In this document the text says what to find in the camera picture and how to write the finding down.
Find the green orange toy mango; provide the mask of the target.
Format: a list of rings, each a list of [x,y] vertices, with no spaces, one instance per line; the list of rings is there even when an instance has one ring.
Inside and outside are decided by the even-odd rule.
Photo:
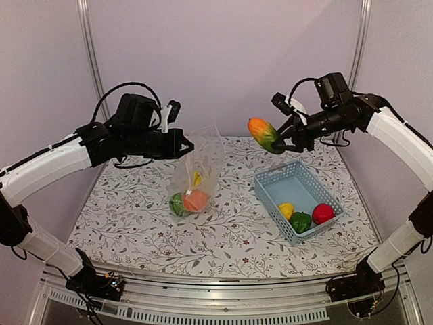
[[[259,146],[272,154],[282,154],[283,150],[272,147],[272,143],[278,138],[278,133],[271,123],[261,118],[250,118],[248,130]]]

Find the clear zip top bag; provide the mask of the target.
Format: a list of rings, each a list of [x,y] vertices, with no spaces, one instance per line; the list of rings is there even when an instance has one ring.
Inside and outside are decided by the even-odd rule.
[[[168,186],[168,207],[174,219],[201,213],[210,204],[225,159],[216,125],[191,132],[194,149],[179,159]]]

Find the yellow toy banana bunch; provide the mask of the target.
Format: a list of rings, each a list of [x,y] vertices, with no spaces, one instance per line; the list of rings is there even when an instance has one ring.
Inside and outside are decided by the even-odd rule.
[[[201,183],[202,183],[202,176],[198,171],[195,171],[193,175],[193,182],[192,182],[193,187],[199,186]]]

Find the orange toy fruit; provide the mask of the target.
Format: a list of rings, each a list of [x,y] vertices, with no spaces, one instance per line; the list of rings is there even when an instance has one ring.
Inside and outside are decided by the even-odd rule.
[[[208,196],[201,190],[192,190],[183,196],[183,206],[189,212],[200,212],[207,203]]]

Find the green toy watermelon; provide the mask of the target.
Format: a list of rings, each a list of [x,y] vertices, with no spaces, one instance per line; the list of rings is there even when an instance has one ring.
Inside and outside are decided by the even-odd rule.
[[[187,215],[190,214],[190,212],[185,208],[185,205],[183,203],[184,195],[185,194],[183,192],[179,192],[179,193],[173,194],[170,197],[169,207],[170,207],[171,213],[175,217],[186,217]]]

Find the yellow toy pear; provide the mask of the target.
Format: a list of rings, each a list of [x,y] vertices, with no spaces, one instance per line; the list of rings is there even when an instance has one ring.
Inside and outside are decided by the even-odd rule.
[[[281,214],[289,221],[295,213],[294,205],[290,202],[282,203],[278,206]]]

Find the green toy pepper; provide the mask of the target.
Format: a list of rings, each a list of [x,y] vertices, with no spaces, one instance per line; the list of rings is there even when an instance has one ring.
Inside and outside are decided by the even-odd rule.
[[[309,230],[312,224],[312,218],[308,213],[295,212],[290,217],[290,225],[297,234],[301,234]]]

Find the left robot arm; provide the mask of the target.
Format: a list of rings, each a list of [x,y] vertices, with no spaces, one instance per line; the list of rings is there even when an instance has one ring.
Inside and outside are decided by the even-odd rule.
[[[41,228],[23,202],[52,183],[112,159],[141,156],[178,159],[193,150],[182,129],[169,128],[181,109],[171,100],[159,106],[148,97],[124,94],[106,122],[91,121],[65,139],[1,170],[1,244],[19,247],[73,277],[85,293],[96,293],[99,276],[80,253]]]

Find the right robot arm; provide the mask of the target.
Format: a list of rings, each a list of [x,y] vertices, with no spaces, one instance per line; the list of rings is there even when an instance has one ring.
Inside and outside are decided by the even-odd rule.
[[[311,151],[316,139],[337,131],[360,130],[400,158],[427,191],[408,220],[357,265],[357,275],[350,279],[349,286],[355,295],[364,295],[375,286],[375,274],[432,237],[432,144],[382,96],[351,91],[341,73],[329,73],[311,81],[321,101],[318,113],[307,114],[292,95],[276,93],[272,97],[274,107],[288,117],[277,131],[277,139],[271,144],[273,149]]]

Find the light blue plastic basket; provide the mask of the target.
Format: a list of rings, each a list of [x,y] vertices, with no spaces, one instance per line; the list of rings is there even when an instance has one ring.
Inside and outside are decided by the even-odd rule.
[[[325,232],[345,215],[344,209],[328,189],[297,160],[255,173],[254,191],[281,235],[292,246]],[[313,214],[317,205],[327,204],[335,216],[321,225],[312,223],[307,231],[299,234],[278,208],[287,202],[294,205],[296,212],[309,215]]]

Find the red toy apple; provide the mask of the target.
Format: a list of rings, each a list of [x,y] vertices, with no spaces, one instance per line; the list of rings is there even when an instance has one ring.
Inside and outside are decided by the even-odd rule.
[[[331,206],[328,204],[318,204],[311,215],[313,222],[316,225],[321,225],[335,217],[335,212]]]

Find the floral tablecloth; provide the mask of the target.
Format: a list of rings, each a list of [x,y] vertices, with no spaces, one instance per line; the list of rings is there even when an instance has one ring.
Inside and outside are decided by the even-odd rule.
[[[377,244],[338,151],[269,154],[247,137],[226,137],[214,200],[200,214],[174,219],[167,188],[175,162],[131,170],[107,165],[68,239],[94,261],[207,277],[284,278],[348,272]],[[342,205],[330,229],[287,243],[254,193],[255,172],[301,161]]]

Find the right aluminium frame post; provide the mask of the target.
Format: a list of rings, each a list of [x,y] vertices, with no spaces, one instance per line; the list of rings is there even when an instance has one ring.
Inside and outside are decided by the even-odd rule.
[[[355,43],[355,52],[352,58],[352,64],[350,68],[348,86],[351,90],[354,90],[357,85],[357,80],[361,70],[361,64],[363,60],[363,54],[365,51],[365,44],[367,41],[367,35],[369,30],[369,22],[371,16],[372,0],[362,0],[361,11],[359,17],[359,26],[357,31],[357,38]]]

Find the aluminium frame post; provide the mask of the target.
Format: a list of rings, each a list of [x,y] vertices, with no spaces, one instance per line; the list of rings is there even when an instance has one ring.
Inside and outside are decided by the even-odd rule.
[[[83,41],[85,51],[87,55],[87,61],[89,64],[89,70],[93,81],[93,86],[97,99],[101,99],[105,93],[101,74],[99,71],[99,64],[97,61],[97,54],[95,44],[93,40],[93,33],[91,28],[91,18],[89,13],[89,2],[86,0],[77,0],[78,18],[80,21],[81,32],[83,35]]]
[[[361,64],[363,60],[363,54],[365,51],[365,44],[367,41],[367,35],[369,30],[369,22],[371,16],[372,0],[362,0],[361,11],[359,17],[359,26],[357,31],[357,38],[355,43],[355,52],[352,58],[352,64],[350,68],[348,86],[351,90],[354,90],[357,85],[357,80],[361,70]]]

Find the front aluminium rail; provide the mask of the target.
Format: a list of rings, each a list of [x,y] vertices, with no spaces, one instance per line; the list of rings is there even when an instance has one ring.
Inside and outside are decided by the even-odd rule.
[[[83,301],[46,267],[27,324],[425,324],[405,266],[383,274],[385,291],[371,316],[369,297],[332,301],[329,274],[300,278],[204,278],[96,263],[98,272],[124,276],[119,301],[97,301],[90,317]]]

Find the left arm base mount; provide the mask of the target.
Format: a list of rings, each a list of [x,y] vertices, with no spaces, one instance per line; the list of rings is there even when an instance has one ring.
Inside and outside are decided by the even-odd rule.
[[[89,297],[120,301],[125,285],[124,277],[113,271],[98,275],[88,256],[79,248],[76,251],[82,259],[82,269],[76,275],[68,277],[66,288]]]

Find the left aluminium frame post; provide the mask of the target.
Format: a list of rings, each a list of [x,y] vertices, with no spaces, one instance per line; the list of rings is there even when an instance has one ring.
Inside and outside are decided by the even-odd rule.
[[[78,18],[80,21],[81,32],[83,35],[83,41],[85,51],[87,55],[87,61],[89,64],[89,70],[93,81],[93,86],[97,99],[101,99],[105,93],[101,74],[99,71],[99,64],[97,61],[97,54],[95,44],[93,40],[93,33],[91,28],[91,18],[89,13],[89,2],[86,0],[77,0]]]

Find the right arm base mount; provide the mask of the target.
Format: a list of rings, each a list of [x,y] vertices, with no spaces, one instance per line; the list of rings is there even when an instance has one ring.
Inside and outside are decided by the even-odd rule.
[[[375,273],[366,261],[356,266],[354,275],[332,277],[325,285],[332,302],[368,296],[348,304],[349,312],[358,318],[372,316],[383,298],[384,289],[382,274]]]

